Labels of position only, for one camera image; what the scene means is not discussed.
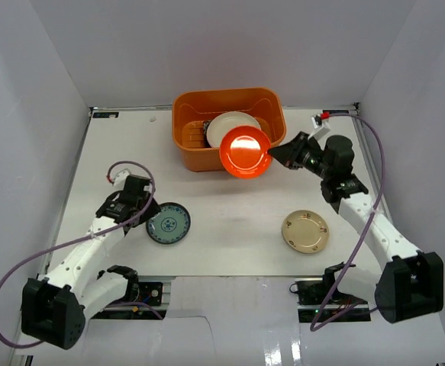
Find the orange round plate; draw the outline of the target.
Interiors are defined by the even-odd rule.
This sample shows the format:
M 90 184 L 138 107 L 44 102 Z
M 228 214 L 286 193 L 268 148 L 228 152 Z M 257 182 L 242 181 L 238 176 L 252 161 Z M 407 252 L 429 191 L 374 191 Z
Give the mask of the orange round plate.
M 236 178 L 260 177 L 272 164 L 269 137 L 249 125 L 235 127 L 222 139 L 219 157 L 224 169 Z

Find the blue patterned dark-rim plate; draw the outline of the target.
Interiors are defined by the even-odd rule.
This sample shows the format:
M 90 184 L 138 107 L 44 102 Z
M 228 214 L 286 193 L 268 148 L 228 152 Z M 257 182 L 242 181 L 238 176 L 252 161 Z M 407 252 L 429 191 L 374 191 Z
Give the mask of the blue patterned dark-rim plate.
M 191 227 L 189 211 L 181 204 L 165 202 L 160 212 L 146 222 L 147 235 L 162 245 L 172 245 L 183 240 Z

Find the cream bear-print plate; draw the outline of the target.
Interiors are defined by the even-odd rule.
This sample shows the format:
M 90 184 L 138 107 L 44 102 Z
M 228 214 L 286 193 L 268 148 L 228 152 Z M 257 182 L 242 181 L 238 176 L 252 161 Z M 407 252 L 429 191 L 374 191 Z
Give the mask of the cream bear-print plate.
M 247 113 L 231 111 L 214 118 L 208 128 L 210 147 L 218 148 L 225 135 L 236 127 L 251 126 L 261 129 L 259 122 Z

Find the beige floral plate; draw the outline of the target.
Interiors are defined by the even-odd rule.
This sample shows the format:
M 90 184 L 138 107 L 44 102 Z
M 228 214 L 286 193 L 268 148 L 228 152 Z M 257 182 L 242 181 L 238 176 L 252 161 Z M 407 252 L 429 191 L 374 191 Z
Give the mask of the beige floral plate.
M 296 210 L 282 222 L 282 237 L 295 251 L 315 254 L 327 246 L 330 229 L 326 221 L 314 211 Z

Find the black floral square plate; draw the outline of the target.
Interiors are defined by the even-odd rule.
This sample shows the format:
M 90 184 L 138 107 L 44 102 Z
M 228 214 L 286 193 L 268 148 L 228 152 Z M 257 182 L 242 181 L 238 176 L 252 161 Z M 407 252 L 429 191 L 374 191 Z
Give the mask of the black floral square plate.
M 203 138 L 204 138 L 204 146 L 210 147 L 210 143 L 208 142 L 208 128 L 210 126 L 211 121 L 205 120 L 202 122 L 202 132 L 203 132 Z

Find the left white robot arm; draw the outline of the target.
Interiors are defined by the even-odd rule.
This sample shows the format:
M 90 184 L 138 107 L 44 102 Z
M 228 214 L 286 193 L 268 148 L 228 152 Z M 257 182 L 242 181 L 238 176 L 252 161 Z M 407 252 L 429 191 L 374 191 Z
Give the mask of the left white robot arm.
M 72 348 L 85 325 L 111 303 L 130 304 L 139 295 L 136 270 L 99 266 L 127 233 L 160 212 L 148 188 L 152 181 L 123 171 L 117 190 L 95 213 L 85 242 L 43 279 L 28 279 L 22 291 L 21 331 L 61 349 Z

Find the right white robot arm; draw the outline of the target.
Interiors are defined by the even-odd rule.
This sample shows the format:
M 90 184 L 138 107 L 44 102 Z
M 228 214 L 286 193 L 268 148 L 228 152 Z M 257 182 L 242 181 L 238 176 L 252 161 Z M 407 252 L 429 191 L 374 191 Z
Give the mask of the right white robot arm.
M 305 168 L 321 178 L 329 205 L 360 235 L 382 269 L 374 304 L 389 323 L 437 313 L 443 309 L 443 261 L 408 241 L 374 206 L 375 199 L 353 174 L 350 139 L 330 136 L 325 147 L 300 132 L 290 142 L 268 151 L 288 169 Z

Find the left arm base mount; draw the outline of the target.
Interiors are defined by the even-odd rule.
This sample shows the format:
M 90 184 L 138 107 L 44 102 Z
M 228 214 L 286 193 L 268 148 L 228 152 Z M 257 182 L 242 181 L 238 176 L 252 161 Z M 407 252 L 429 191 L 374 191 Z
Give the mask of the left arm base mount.
M 93 316 L 93 319 L 111 320 L 163 320 L 166 316 L 169 296 L 165 294 L 165 284 L 159 281 L 141 281 L 138 295 L 134 302 L 145 303 L 154 308 L 156 315 L 149 307 L 130 305 L 126 307 L 108 307 Z

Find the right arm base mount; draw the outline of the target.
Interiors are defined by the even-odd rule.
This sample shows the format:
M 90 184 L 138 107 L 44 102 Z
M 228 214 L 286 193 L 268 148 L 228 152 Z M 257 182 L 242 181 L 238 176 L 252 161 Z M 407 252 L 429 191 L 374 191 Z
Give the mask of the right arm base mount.
M 307 278 L 296 281 L 289 286 L 289 292 L 297 297 L 298 320 L 301 324 L 310 324 L 314 316 L 318 313 L 323 302 L 327 289 L 323 281 L 318 278 Z M 369 304 L 358 297 L 350 294 L 335 291 L 329 300 L 318 322 L 321 323 L 340 311 L 349 309 L 352 305 L 356 307 L 348 313 L 336 319 L 336 323 L 364 323 L 371 321 L 371 309 Z

